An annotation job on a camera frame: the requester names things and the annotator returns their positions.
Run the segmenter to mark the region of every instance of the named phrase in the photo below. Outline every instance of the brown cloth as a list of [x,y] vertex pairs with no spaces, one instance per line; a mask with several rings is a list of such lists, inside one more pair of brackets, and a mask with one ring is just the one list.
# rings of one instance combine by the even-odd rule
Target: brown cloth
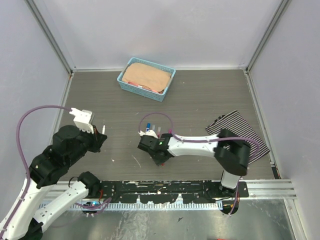
[[168,85],[170,78],[171,73],[169,72],[135,62],[126,69],[122,81],[139,85],[155,92],[161,92]]

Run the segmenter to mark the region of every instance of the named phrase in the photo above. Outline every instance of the light blue plastic basket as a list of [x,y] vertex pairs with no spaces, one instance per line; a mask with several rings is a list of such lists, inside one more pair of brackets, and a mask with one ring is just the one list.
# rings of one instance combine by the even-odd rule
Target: light blue plastic basket
[[[146,64],[146,65],[152,66],[154,68],[160,69],[162,71],[165,71],[165,72],[171,74],[171,78],[169,80],[169,83],[166,86],[166,88],[164,89],[162,94],[156,93],[156,92],[153,92],[153,91],[149,91],[147,89],[143,89],[142,87],[134,86],[134,85],[131,85],[129,83],[126,83],[126,82],[122,81],[122,77],[124,76],[127,68],[133,63]],[[167,94],[168,88],[170,87],[170,84],[171,84],[172,79],[173,79],[175,74],[176,74],[176,70],[173,69],[173,68],[170,68],[170,67],[167,67],[167,66],[162,66],[160,64],[156,64],[156,63],[151,62],[151,61],[146,61],[146,60],[142,60],[142,59],[139,59],[139,58],[136,58],[136,57],[132,57],[130,59],[130,61],[128,62],[127,66],[125,67],[125,69],[120,73],[120,75],[117,77],[116,80],[118,81],[118,83],[120,84],[120,87],[123,90],[132,92],[134,94],[139,94],[139,95],[144,96],[144,97],[149,98],[149,99],[153,99],[153,100],[162,102],[164,100],[166,94]]]

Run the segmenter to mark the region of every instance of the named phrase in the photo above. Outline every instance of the wood grain surface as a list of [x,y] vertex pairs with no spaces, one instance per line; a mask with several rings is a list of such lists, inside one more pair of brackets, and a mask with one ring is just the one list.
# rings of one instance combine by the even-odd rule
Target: wood grain surface
[[[68,180],[90,171],[100,180],[219,180],[222,167],[209,157],[179,156],[164,166],[156,166],[150,156],[138,149],[138,124],[151,112],[172,118],[175,133],[182,136],[207,135],[205,127],[217,117],[238,110],[262,136],[247,82],[241,70],[180,70],[176,72],[163,102],[122,90],[117,71],[76,72],[66,106],[90,110],[93,124],[101,131],[105,124],[108,139],[100,153],[87,153],[61,178]],[[166,133],[169,121],[153,115],[142,122],[161,127]],[[73,124],[65,113],[61,125]],[[249,166],[245,179],[273,179],[269,155]]]

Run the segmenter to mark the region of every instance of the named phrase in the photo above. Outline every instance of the striped cloth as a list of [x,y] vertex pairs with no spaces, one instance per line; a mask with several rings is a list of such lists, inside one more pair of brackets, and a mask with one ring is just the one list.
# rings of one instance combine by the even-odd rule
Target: striped cloth
[[241,116],[241,114],[237,110],[232,111],[227,115],[218,117],[213,123],[205,128],[209,135],[218,134],[221,129],[228,129],[239,137],[250,138],[256,140],[259,143],[259,152],[254,158],[251,159],[257,149],[257,146],[249,142],[252,147],[250,150],[250,160],[248,164],[252,164],[253,162],[257,161],[270,152],[264,141],[258,136],[258,134],[256,134],[249,123]]

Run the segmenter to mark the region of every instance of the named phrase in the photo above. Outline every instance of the black cable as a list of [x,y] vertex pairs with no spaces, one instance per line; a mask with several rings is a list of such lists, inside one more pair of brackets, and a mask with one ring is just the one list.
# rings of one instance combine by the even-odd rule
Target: black cable
[[69,188],[70,188],[70,183],[71,183],[72,179],[74,179],[74,178],[77,178],[77,179],[78,179],[77,176],[73,176],[72,178],[70,178],[69,183],[68,183],[68,187],[69,187]]

